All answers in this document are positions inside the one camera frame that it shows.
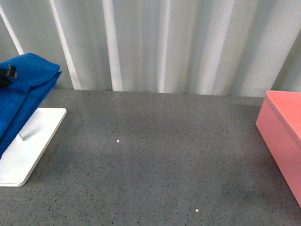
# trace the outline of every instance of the white curtain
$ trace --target white curtain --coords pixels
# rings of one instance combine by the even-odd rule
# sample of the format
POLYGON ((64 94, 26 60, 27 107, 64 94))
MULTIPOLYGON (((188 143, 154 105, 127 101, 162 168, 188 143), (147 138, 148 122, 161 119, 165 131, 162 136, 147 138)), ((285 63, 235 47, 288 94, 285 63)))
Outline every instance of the white curtain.
POLYGON ((0 0, 0 61, 58 88, 263 97, 301 91, 301 0, 0 0))

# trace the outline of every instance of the table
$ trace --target table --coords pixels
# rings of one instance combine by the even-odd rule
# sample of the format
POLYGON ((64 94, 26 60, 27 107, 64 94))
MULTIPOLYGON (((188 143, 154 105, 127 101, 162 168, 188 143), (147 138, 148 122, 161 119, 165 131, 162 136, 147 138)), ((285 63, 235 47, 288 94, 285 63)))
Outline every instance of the table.
POLYGON ((262 98, 54 89, 67 115, 0 225, 301 225, 262 98))

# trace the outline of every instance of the white acrylic stand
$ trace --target white acrylic stand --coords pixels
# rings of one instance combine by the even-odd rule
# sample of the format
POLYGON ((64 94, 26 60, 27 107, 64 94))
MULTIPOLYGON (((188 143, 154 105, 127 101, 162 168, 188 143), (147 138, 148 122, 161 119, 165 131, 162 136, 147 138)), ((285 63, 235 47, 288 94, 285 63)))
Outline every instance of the white acrylic stand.
POLYGON ((64 108, 38 108, 0 159, 0 186, 22 186, 63 121, 64 108))

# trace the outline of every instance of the pink box lid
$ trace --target pink box lid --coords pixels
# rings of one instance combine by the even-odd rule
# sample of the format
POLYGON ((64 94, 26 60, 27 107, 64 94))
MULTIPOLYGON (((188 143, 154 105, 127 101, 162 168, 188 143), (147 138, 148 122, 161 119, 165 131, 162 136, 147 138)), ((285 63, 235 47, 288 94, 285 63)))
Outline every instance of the pink box lid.
POLYGON ((301 148, 301 93, 269 90, 265 99, 301 148))

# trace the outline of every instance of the blue towel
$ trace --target blue towel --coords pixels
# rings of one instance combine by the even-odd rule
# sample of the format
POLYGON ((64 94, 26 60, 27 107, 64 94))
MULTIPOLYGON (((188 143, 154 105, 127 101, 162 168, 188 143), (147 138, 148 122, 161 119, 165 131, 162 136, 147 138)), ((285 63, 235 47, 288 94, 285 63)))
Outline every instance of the blue towel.
POLYGON ((0 89, 0 158, 16 135, 55 86, 60 66, 27 53, 0 63, 16 67, 18 76, 0 89))

